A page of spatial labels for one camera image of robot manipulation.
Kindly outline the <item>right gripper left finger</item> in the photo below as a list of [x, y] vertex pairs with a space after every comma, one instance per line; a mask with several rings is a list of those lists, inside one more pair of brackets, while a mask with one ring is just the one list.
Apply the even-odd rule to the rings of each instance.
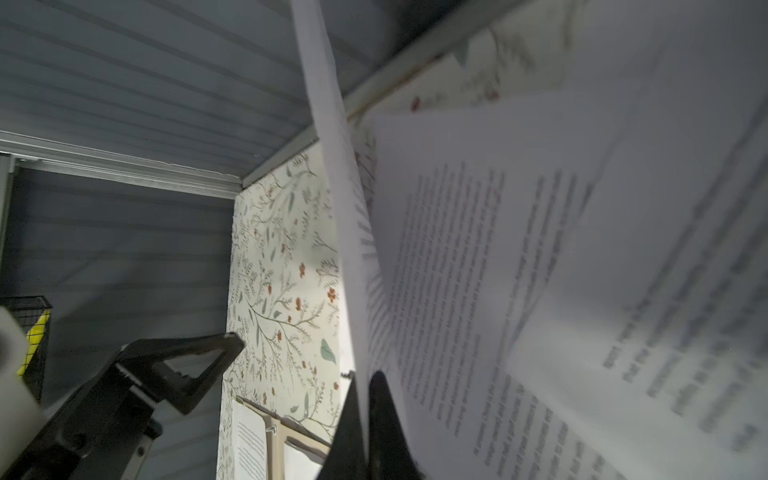
[[352, 376], [330, 451], [316, 479], [363, 480], [367, 478], [357, 381]]

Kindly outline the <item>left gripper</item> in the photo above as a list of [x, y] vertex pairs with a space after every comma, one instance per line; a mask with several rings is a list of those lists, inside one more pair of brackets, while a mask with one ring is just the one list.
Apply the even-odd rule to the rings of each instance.
[[1, 309], [1, 477], [3, 479], [135, 479], [162, 435], [157, 403], [191, 413], [244, 350], [235, 333], [137, 340], [115, 365], [86, 382], [47, 417], [17, 375], [25, 335]]

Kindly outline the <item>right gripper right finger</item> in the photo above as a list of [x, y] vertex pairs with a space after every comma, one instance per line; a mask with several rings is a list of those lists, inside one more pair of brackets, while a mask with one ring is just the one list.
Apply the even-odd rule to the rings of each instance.
[[401, 427], [391, 391], [382, 371], [369, 382], [369, 460], [368, 478], [372, 480], [419, 480]]

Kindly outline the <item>beige paper folder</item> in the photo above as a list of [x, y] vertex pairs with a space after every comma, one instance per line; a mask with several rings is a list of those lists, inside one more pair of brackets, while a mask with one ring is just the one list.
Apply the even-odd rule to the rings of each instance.
[[330, 445], [286, 417], [269, 411], [240, 397], [264, 419], [267, 429], [268, 479], [316, 479], [330, 451]]

